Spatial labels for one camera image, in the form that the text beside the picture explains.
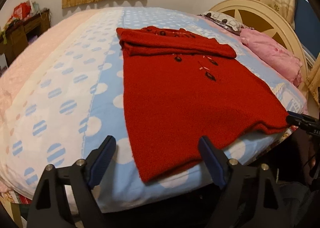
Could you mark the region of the red knit sweater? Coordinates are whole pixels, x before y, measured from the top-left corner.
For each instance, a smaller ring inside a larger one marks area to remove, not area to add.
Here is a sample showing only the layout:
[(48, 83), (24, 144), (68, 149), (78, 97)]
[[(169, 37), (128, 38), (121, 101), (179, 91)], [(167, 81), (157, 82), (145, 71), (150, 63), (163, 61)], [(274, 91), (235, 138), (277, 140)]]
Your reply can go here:
[(144, 183), (201, 161), (207, 136), (223, 149), (250, 133), (288, 128), (287, 111), (270, 87), (214, 38), (184, 29), (118, 28), (123, 53), (124, 116)]

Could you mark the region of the pink folded blanket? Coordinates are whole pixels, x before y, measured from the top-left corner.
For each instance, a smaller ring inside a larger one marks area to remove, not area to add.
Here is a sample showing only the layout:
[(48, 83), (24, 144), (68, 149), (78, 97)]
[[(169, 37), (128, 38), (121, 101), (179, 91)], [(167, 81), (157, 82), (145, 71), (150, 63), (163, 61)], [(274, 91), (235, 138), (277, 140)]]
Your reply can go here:
[(271, 37), (256, 30), (244, 28), (240, 32), (241, 42), (261, 60), (298, 87), (303, 79), (299, 58)]

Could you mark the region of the polka dot bed sheet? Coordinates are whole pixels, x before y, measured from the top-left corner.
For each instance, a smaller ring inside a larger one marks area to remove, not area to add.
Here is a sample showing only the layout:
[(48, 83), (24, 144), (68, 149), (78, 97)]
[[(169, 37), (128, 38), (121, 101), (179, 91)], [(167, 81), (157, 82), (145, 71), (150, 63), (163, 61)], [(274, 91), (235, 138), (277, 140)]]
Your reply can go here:
[[(118, 28), (184, 29), (231, 46), (286, 111), (306, 112), (306, 98), (240, 39), (207, 19), (161, 8), (106, 8), (74, 14), (49, 29), (1, 77), (1, 191), (32, 198), (48, 164), (72, 165), (111, 135), (117, 142), (97, 194), (103, 212), (137, 207), (212, 182), (202, 162), (144, 183), (124, 116), (123, 53)], [(284, 132), (250, 132), (223, 148), (242, 164)]]

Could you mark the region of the dark window pane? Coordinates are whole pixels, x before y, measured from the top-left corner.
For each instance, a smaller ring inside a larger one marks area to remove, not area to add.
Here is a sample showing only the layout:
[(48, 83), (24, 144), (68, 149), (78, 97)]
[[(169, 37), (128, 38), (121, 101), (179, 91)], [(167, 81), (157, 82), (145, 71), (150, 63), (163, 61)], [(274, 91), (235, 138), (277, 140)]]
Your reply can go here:
[(303, 47), (316, 60), (319, 55), (319, 19), (308, 0), (296, 0), (295, 32)]

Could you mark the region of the grey patterned pillow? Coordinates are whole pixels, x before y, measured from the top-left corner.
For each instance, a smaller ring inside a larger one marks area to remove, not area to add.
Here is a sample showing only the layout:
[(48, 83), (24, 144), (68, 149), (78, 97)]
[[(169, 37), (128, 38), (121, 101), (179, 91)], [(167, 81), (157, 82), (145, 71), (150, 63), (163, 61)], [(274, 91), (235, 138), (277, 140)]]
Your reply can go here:
[(216, 25), (238, 36), (240, 35), (242, 29), (249, 29), (248, 26), (242, 24), (235, 18), (224, 13), (207, 11), (200, 14), (200, 16), (214, 22)]

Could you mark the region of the cream wooden headboard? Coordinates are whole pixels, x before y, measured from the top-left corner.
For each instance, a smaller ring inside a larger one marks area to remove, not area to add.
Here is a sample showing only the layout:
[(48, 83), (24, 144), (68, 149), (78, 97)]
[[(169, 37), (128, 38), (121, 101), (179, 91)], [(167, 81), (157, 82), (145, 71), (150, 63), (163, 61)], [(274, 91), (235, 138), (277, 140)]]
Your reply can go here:
[(300, 59), (300, 72), (303, 80), (306, 80), (309, 70), (302, 44), (289, 23), (271, 7), (257, 0), (225, 0), (210, 11), (225, 13), (273, 38)]

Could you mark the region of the dark wooden desk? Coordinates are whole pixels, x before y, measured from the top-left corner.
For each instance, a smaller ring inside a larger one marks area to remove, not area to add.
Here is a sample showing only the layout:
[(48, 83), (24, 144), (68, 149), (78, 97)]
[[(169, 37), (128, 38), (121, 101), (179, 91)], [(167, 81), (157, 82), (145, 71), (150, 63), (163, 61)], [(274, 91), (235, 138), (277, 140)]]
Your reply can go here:
[(8, 66), (25, 50), (33, 37), (40, 37), (50, 28), (51, 17), (49, 9), (42, 9), (25, 21), (14, 22), (1, 33), (1, 55), (5, 55)]

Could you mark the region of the red gift bag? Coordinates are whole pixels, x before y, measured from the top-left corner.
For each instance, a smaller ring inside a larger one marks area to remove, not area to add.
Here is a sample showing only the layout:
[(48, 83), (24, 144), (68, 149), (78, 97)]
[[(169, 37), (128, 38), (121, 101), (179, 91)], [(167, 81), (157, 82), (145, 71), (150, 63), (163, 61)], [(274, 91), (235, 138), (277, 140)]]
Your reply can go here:
[(26, 17), (28, 17), (30, 12), (31, 12), (31, 4), (29, 1), (27, 1), (27, 2), (20, 3), (18, 6), (16, 6), (14, 8), (12, 16), (17, 19), (23, 20)]

